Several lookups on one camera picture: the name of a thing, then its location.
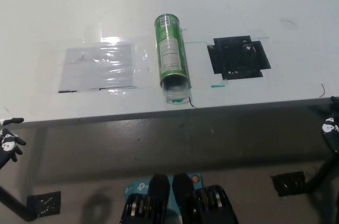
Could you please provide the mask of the robot left hand black white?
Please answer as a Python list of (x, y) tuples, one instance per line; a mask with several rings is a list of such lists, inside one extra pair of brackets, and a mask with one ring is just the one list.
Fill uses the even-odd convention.
[(17, 155), (23, 154), (20, 146), (25, 146), (26, 142), (6, 128), (9, 124), (20, 124), (22, 122), (24, 122), (23, 118), (1, 119), (1, 168), (10, 159), (17, 162)]

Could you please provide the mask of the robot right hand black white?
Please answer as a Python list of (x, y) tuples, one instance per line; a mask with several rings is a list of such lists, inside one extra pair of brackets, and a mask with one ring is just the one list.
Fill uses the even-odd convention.
[(338, 154), (338, 97), (331, 97), (330, 115), (322, 125), (322, 136), (334, 154)]

